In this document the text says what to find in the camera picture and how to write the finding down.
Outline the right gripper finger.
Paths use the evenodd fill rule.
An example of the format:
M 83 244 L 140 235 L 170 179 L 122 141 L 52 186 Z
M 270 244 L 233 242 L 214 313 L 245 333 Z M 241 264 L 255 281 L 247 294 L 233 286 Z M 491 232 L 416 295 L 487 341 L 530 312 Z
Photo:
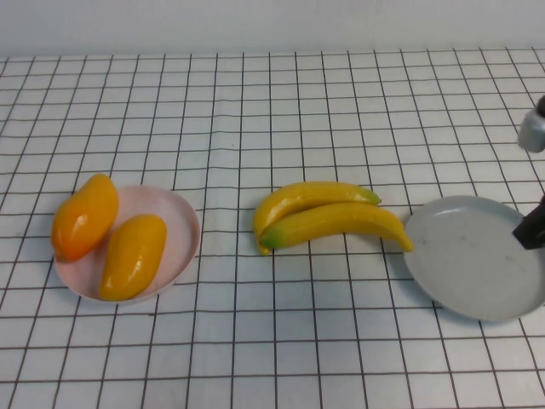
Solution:
M 527 250 L 537 250 L 544 247 L 545 231 L 545 197 L 538 206 L 523 217 L 513 230 L 513 236 Z

